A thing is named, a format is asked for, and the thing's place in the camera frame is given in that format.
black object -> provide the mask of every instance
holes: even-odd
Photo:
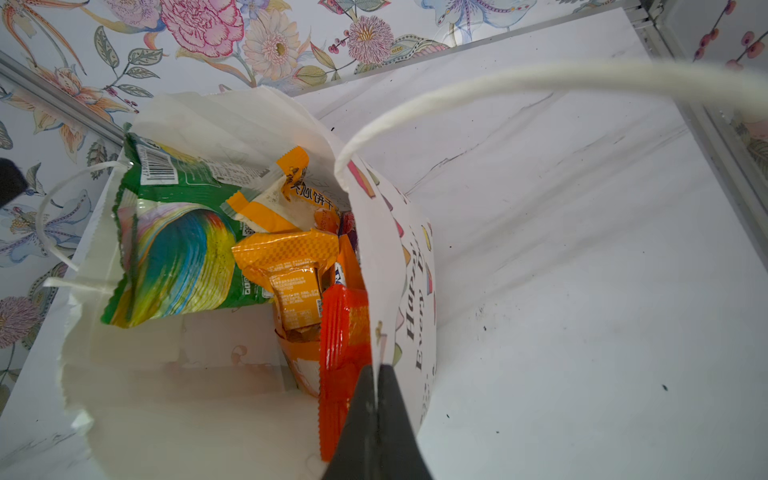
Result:
[[[23,194],[29,185],[22,172],[7,158],[0,158],[0,207]]]
[[[432,480],[408,420],[391,365],[379,368],[379,404],[373,369],[360,372],[355,396],[323,480]]]

white marble tabletop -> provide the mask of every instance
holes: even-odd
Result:
[[[346,140],[449,82],[645,57],[615,9],[297,100]],[[361,155],[435,231],[436,480],[765,477],[768,274],[670,100],[493,98]],[[0,418],[0,478],[104,478],[56,386],[63,299]]]

bag handle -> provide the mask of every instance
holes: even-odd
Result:
[[[58,258],[61,262],[63,262],[68,268],[73,269],[75,272],[79,270],[78,266],[72,261],[69,260],[69,258],[64,255],[64,253],[59,250],[57,246],[53,244],[50,238],[48,238],[48,235],[45,234],[45,229],[43,225],[43,215],[45,214],[45,208],[48,206],[48,204],[53,199],[53,196],[56,195],[59,190],[64,188],[67,184],[69,184],[71,181],[73,181],[75,178],[79,178],[82,175],[89,174],[91,172],[96,172],[100,170],[106,170],[108,168],[114,168],[116,170],[121,171],[127,171],[127,165],[124,163],[121,163],[119,161],[108,161],[101,164],[93,165],[91,167],[85,168],[84,170],[80,170],[76,174],[72,175],[69,178],[66,178],[56,185],[50,191],[48,194],[43,197],[43,202],[40,205],[40,208],[38,209],[38,214],[35,216],[35,232],[38,235],[38,239],[40,240],[40,243],[42,243],[42,246],[51,254]],[[70,286],[68,281],[62,281],[63,283],[66,283],[65,286]],[[45,286],[64,286],[64,285],[45,285]]]
[[[768,81],[758,74],[674,61],[593,61],[511,68],[419,95],[361,128],[336,158],[333,173],[345,192],[344,167],[363,145],[405,122],[492,95],[520,91],[609,90],[659,94],[679,101],[724,104],[768,116]]]

wall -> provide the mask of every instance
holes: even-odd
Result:
[[[14,0],[0,45],[122,125],[160,92],[266,84],[295,94],[612,2]]]
[[[668,2],[664,24],[691,61],[736,71],[768,73],[768,2],[677,0]],[[733,112],[731,124],[768,184],[768,119]]]
[[[118,153],[117,145],[0,76],[0,156],[13,161],[30,185],[0,208],[0,412],[55,295],[42,282],[66,271],[35,233],[42,198],[60,180]],[[66,252],[77,247],[106,180],[104,171],[81,177],[46,207],[45,232]]]

white paper gift bag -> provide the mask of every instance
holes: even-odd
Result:
[[[392,363],[414,431],[435,376],[432,227],[395,186],[295,101],[269,88],[154,99],[132,131],[209,161],[269,167],[296,145],[305,182],[355,215],[369,299],[374,372]],[[111,478],[319,478],[318,405],[299,391],[273,331],[271,305],[101,323],[123,275],[112,208],[115,171],[73,279],[61,355],[68,407]]]

